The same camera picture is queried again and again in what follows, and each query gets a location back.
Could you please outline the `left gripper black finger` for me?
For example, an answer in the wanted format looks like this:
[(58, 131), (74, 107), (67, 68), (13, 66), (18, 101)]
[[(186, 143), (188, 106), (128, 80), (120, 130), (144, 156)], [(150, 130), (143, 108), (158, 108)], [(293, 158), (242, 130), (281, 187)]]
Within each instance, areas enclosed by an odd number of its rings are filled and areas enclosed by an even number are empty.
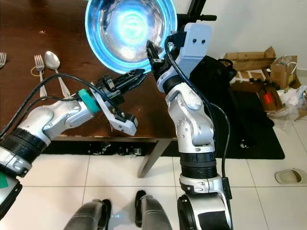
[(140, 84), (144, 81), (145, 74), (134, 75), (131, 80), (129, 80), (125, 86), (123, 86), (123, 91), (131, 91), (132, 89), (140, 86)]
[(133, 69), (120, 76), (120, 81), (140, 81), (145, 77), (145, 69)]

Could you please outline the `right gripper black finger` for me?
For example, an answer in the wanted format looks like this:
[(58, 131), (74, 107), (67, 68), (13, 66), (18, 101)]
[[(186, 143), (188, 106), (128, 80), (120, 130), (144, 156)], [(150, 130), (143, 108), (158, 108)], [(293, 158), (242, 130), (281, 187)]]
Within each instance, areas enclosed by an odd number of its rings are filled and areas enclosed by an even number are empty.
[(166, 68), (166, 61), (159, 56), (159, 46), (156, 46), (151, 40), (147, 41), (146, 53), (149, 63), (151, 64), (151, 69)]

